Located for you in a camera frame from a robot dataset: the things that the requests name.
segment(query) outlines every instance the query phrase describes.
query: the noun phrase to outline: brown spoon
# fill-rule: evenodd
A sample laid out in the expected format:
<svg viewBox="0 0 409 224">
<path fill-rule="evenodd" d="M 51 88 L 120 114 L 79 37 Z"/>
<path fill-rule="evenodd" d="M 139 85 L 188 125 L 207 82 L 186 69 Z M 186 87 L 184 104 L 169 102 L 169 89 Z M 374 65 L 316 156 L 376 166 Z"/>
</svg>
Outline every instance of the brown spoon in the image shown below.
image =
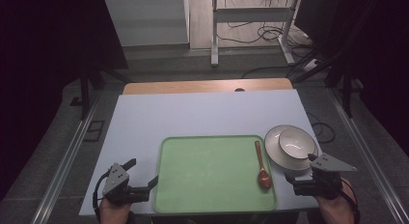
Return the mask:
<svg viewBox="0 0 409 224">
<path fill-rule="evenodd" d="M 256 146 L 256 152 L 257 152 L 257 157 L 259 158 L 259 185 L 264 188 L 264 189 L 270 189 L 271 185 L 272 185 L 272 181 L 270 178 L 270 175 L 268 175 L 267 171 L 265 171 L 264 169 L 264 165 L 262 163 L 262 157 L 261 157 L 261 149 L 259 146 L 259 141 L 255 142 L 255 146 Z"/>
</svg>

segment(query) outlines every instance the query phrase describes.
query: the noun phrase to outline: wall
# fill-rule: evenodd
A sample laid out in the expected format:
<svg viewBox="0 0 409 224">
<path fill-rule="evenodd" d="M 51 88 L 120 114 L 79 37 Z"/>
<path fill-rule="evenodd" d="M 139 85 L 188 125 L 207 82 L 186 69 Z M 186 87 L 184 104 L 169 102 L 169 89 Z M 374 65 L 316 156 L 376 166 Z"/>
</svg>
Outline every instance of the wall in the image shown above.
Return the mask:
<svg viewBox="0 0 409 224">
<path fill-rule="evenodd" d="M 188 43 L 183 0 L 105 1 L 122 46 Z"/>
</svg>

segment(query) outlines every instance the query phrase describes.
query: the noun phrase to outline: human hand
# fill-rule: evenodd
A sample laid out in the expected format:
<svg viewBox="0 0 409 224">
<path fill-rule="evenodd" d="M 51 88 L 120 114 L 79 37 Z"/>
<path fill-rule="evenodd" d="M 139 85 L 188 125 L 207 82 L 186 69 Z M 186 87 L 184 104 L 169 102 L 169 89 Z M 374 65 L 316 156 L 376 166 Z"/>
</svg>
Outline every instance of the human hand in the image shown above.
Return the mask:
<svg viewBox="0 0 409 224">
<path fill-rule="evenodd" d="M 350 188 L 350 182 L 346 179 L 342 179 L 342 191 L 348 195 L 352 201 L 356 200 L 354 194 Z M 319 209 L 321 211 L 322 217 L 328 224 L 353 224 L 354 223 L 354 213 L 349 203 L 338 196 L 336 199 L 327 200 L 323 197 L 315 197 L 318 202 Z"/>
<path fill-rule="evenodd" d="M 124 224 L 126 223 L 131 204 L 117 207 L 108 199 L 102 199 L 99 205 L 101 224 Z"/>
</svg>

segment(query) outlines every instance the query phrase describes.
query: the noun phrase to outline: bowl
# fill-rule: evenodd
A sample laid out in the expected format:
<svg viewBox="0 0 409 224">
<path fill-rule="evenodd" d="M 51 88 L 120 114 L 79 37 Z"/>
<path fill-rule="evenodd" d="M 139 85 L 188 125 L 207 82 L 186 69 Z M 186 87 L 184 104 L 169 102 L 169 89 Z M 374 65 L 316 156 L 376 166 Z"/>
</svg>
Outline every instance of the bowl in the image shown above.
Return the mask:
<svg viewBox="0 0 409 224">
<path fill-rule="evenodd" d="M 267 132 L 264 142 L 270 158 L 289 170 L 309 169 L 308 154 L 318 154 L 311 135 L 297 126 L 275 126 Z"/>
</svg>

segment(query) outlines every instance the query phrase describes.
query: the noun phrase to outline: green tray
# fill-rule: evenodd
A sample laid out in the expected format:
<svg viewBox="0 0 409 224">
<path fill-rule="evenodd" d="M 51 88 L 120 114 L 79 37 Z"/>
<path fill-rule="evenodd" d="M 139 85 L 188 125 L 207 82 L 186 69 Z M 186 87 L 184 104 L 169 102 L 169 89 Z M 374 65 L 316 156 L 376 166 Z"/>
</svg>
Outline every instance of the green tray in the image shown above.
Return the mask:
<svg viewBox="0 0 409 224">
<path fill-rule="evenodd" d="M 274 185 L 263 190 L 258 184 L 257 140 L 264 167 L 271 175 L 264 142 L 259 136 L 165 139 L 159 158 L 154 208 L 162 213 L 273 210 Z"/>
</svg>

